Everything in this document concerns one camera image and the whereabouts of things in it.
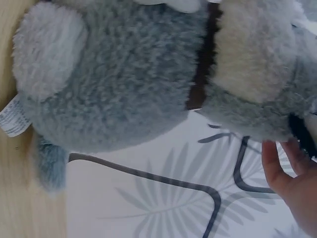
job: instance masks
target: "plush toy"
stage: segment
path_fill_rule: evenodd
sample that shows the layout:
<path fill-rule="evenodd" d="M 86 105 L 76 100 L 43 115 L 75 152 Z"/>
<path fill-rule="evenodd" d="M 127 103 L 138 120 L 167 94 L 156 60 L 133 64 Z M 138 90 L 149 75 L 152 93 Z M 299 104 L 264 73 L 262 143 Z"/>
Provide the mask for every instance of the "plush toy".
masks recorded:
<path fill-rule="evenodd" d="M 176 2 L 53 0 L 24 15 L 13 73 L 44 189 L 65 186 L 70 151 L 149 141 L 190 109 L 258 141 L 285 141 L 291 117 L 309 118 L 317 42 L 298 2 Z"/>

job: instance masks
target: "black fabric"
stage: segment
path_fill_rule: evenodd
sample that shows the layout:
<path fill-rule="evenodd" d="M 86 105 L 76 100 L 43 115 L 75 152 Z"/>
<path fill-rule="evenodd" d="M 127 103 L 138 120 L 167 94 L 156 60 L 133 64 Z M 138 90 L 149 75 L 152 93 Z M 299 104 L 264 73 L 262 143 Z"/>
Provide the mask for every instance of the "black fabric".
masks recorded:
<path fill-rule="evenodd" d="M 310 158 L 317 157 L 315 142 L 307 130 L 304 120 L 295 114 L 290 114 L 288 117 L 288 123 L 293 136 L 299 140 L 301 149 L 305 151 Z"/>

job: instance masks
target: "hand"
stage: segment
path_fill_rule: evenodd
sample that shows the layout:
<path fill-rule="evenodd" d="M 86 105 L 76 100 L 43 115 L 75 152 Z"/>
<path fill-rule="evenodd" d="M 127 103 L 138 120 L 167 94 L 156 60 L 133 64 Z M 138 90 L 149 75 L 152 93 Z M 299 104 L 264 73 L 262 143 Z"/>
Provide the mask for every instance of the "hand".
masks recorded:
<path fill-rule="evenodd" d="M 281 145 L 297 176 L 283 171 L 276 144 L 264 142 L 262 164 L 267 183 L 285 201 L 299 226 L 317 238 L 317 163 L 300 150 L 296 140 Z"/>

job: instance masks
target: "fabric tag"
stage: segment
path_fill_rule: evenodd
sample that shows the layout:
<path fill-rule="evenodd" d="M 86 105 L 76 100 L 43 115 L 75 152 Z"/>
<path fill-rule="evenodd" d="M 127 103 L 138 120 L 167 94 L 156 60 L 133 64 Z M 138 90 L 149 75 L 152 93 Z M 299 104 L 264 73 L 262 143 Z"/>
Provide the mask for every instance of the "fabric tag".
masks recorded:
<path fill-rule="evenodd" d="M 30 120 L 24 115 L 19 95 L 16 95 L 0 112 L 0 127 L 9 137 L 15 137 L 25 132 L 30 125 Z"/>

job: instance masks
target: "cream fur patch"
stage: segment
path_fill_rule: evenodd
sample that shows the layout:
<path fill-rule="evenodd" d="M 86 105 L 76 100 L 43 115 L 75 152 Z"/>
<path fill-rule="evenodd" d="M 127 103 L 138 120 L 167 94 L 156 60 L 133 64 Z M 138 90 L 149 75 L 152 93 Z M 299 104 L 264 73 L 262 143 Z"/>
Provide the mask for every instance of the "cream fur patch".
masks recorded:
<path fill-rule="evenodd" d="M 273 101 L 293 73 L 296 58 L 292 0 L 222 0 L 213 82 L 255 103 Z"/>
<path fill-rule="evenodd" d="M 13 74 L 19 90 L 43 101 L 66 86 L 87 39 L 81 15 L 40 2 L 25 14 L 13 38 Z"/>

